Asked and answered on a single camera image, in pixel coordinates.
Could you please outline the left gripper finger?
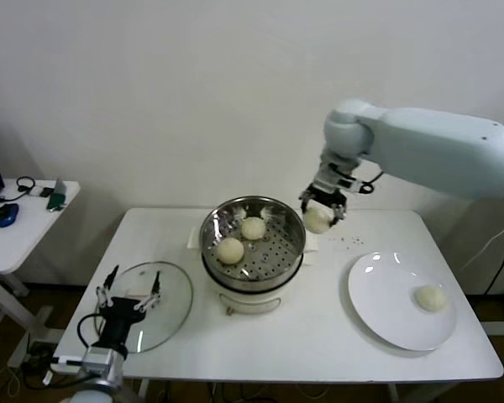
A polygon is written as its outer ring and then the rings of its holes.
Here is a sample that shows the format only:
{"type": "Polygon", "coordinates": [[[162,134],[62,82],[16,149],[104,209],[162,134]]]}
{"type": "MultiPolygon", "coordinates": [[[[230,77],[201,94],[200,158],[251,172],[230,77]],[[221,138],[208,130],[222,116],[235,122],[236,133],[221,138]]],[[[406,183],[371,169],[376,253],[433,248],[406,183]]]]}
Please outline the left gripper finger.
{"type": "Polygon", "coordinates": [[[116,265],[114,269],[107,275],[102,286],[98,286],[96,288],[97,307],[99,309],[110,307],[112,305],[110,290],[118,273],[118,269],[119,265],[116,265]]]}
{"type": "Polygon", "coordinates": [[[158,270],[155,275],[155,280],[148,296],[142,299],[134,306],[135,311],[148,311],[159,304],[161,298],[160,293],[160,271],[158,270]]]}

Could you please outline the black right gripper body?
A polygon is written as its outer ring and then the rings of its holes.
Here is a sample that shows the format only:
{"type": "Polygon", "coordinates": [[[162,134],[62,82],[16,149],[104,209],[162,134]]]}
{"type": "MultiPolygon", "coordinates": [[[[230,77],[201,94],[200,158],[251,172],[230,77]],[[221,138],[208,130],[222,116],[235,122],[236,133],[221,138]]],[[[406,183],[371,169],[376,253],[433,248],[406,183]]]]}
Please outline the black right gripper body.
{"type": "Polygon", "coordinates": [[[312,193],[310,201],[315,201],[323,206],[331,207],[334,203],[343,203],[346,206],[347,198],[338,189],[335,189],[333,192],[327,192],[317,187],[309,186],[305,191],[310,191],[312,193]]]}

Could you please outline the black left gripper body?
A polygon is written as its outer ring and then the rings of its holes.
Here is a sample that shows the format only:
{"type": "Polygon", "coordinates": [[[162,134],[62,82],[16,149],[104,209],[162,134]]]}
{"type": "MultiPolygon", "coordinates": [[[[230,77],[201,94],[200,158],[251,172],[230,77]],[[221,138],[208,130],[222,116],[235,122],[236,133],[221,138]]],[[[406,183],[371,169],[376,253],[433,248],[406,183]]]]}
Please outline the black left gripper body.
{"type": "Polygon", "coordinates": [[[100,309],[104,320],[97,346],[102,348],[125,348],[130,328],[145,319],[143,308],[136,308],[139,300],[113,297],[112,305],[100,309]]]}

